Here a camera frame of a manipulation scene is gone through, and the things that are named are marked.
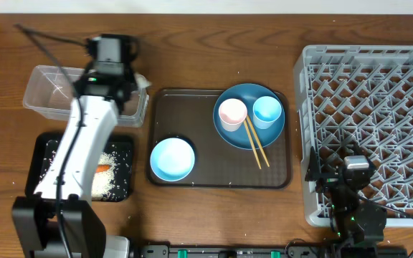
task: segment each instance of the wooden table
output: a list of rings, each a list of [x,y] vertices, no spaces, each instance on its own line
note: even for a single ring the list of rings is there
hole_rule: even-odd
[[[152,96],[165,87],[226,89],[256,82],[289,99],[294,176],[284,191],[156,187],[145,178],[152,110],[142,128],[116,128],[136,141],[135,192],[126,201],[92,207],[107,233],[140,244],[284,245],[294,238],[333,237],[303,216],[293,65],[308,44],[413,44],[413,16],[0,14],[0,257],[22,255],[11,206],[24,194],[36,137],[66,126],[22,106],[33,67],[52,63],[13,28],[18,22],[78,39],[102,32],[138,35],[143,43],[135,67],[153,82]],[[79,47],[46,45],[64,66],[88,61]],[[410,252],[413,229],[386,229],[384,244]]]

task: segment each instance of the green button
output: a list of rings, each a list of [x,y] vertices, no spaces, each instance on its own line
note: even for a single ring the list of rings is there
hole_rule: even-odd
[[[270,258],[280,258],[280,252],[278,251],[271,251]]]
[[[187,250],[178,250],[178,258],[187,258]]]

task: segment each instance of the dark brown tray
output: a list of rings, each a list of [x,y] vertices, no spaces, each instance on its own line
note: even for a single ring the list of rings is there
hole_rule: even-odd
[[[150,182],[159,186],[213,188],[284,188],[291,182],[293,166],[286,97],[275,93],[285,110],[285,128],[274,143],[264,148],[269,168],[258,151],[262,166],[259,170],[252,150],[242,150],[228,144],[214,127],[213,107],[223,92],[162,90],[157,93],[153,102],[149,155],[161,140],[180,137],[192,145],[196,160],[191,173],[176,182],[158,178],[148,163],[146,175]]]

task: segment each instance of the black tray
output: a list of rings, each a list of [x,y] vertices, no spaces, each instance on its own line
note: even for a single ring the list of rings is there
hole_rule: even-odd
[[[270,167],[262,157],[259,170],[251,150],[228,144],[213,124],[213,107],[223,90],[162,90],[153,103],[149,156],[163,139],[180,137],[192,145],[195,165],[191,173],[176,182],[158,178],[148,163],[146,175],[159,186],[213,188],[284,188],[293,177],[290,119],[286,97],[276,92],[285,110],[285,128],[280,137],[264,148]]]
[[[34,146],[32,164],[29,168],[27,184],[25,186],[25,196],[31,196],[37,184],[42,180],[45,172],[50,167],[50,159],[53,160],[54,153],[62,139],[62,133],[42,133],[36,139]],[[113,151],[125,153],[116,156],[116,166],[114,179],[115,187],[110,190],[110,198],[101,198],[93,201],[123,201],[132,191],[132,162],[133,162],[133,140],[126,135],[112,135],[105,145],[104,153],[111,154]]]

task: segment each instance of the wooden chopstick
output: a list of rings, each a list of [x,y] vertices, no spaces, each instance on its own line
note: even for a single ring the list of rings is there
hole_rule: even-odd
[[[261,169],[261,163],[259,162],[259,158],[257,157],[257,152],[256,152],[256,148],[255,148],[255,144],[252,141],[251,138],[251,134],[250,134],[250,129],[248,129],[248,125],[247,125],[247,121],[243,121],[243,124],[245,124],[245,129],[247,130],[247,134],[248,134],[248,139],[250,139],[250,143],[251,143],[251,147],[252,147],[252,152],[255,153],[255,158],[257,161],[257,165],[259,166],[259,169]]]
[[[267,160],[267,156],[266,156],[265,153],[264,153],[264,149],[262,148],[261,142],[259,141],[259,138],[257,137],[255,127],[252,125],[251,120],[250,120],[250,117],[249,117],[248,115],[247,115],[247,121],[248,121],[248,123],[250,124],[250,128],[251,128],[252,134],[253,134],[253,135],[255,136],[255,138],[256,138],[256,142],[257,142],[257,145],[259,146],[259,149],[261,150],[262,156],[264,157],[264,160],[265,160],[267,166],[270,167],[269,161]]]

